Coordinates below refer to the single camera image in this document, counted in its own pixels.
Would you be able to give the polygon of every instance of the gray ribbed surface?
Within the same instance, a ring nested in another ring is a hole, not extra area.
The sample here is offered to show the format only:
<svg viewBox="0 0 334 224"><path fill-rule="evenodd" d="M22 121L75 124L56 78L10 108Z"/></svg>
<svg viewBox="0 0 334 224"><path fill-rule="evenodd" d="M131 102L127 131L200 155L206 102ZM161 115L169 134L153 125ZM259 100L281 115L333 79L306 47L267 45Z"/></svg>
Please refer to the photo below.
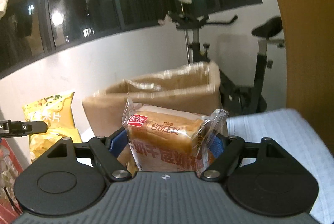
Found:
<svg viewBox="0 0 334 224"><path fill-rule="evenodd" d="M169 175L165 180L161 176ZM310 215L267 218L233 203L217 183L193 172L138 172L128 182L116 182L90 209L69 217L42 218L24 213L15 224L268 224L317 223Z"/></svg>

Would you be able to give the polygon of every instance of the yellow snack bag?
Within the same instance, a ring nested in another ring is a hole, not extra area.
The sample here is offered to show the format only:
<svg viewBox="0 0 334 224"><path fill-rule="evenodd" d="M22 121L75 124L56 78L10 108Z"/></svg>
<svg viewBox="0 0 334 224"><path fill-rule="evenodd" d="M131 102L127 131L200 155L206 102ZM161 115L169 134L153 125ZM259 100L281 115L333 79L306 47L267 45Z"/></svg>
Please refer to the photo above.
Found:
<svg viewBox="0 0 334 224"><path fill-rule="evenodd" d="M22 106L26 121L42 120L49 127L46 133L29 136L32 161L63 137L71 137L74 143L82 142L74 126L71 109L73 96L74 91L67 91Z"/></svg>
<svg viewBox="0 0 334 224"><path fill-rule="evenodd" d="M66 91L22 106L26 121L43 120L49 128L75 128L71 103L74 91Z"/></svg>

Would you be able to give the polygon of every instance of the metal screw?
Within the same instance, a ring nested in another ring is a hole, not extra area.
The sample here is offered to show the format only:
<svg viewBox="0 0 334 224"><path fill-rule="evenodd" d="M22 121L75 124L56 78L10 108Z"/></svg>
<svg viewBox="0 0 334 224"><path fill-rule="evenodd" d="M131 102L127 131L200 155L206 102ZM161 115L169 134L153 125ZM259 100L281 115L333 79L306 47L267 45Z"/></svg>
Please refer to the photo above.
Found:
<svg viewBox="0 0 334 224"><path fill-rule="evenodd" d="M112 175L117 179L123 179L123 178L127 177L128 174L129 173L126 170L122 170L122 169L116 170L112 173Z"/></svg>
<svg viewBox="0 0 334 224"><path fill-rule="evenodd" d="M203 175L208 179L215 179L220 176L220 172L217 170L206 170Z"/></svg>

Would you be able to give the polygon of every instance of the red brand label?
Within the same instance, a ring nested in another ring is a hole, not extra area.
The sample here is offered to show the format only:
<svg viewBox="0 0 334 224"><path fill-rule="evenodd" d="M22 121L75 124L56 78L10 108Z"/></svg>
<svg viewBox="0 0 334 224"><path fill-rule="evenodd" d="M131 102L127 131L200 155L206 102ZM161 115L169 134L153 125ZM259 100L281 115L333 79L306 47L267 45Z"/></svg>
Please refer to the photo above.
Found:
<svg viewBox="0 0 334 224"><path fill-rule="evenodd" d="M132 115L128 120L128 125L141 127L148 117L141 115Z"/></svg>

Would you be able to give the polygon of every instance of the cardboard box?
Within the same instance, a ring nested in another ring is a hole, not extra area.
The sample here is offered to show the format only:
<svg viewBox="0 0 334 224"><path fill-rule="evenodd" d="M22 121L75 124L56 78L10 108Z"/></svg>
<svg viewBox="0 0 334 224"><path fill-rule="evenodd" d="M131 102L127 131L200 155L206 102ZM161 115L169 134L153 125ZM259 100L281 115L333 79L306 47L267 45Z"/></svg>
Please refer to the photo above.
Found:
<svg viewBox="0 0 334 224"><path fill-rule="evenodd" d="M221 108L219 68L196 63L123 80L82 101L94 135L118 130L128 96L133 102L210 115Z"/></svg>

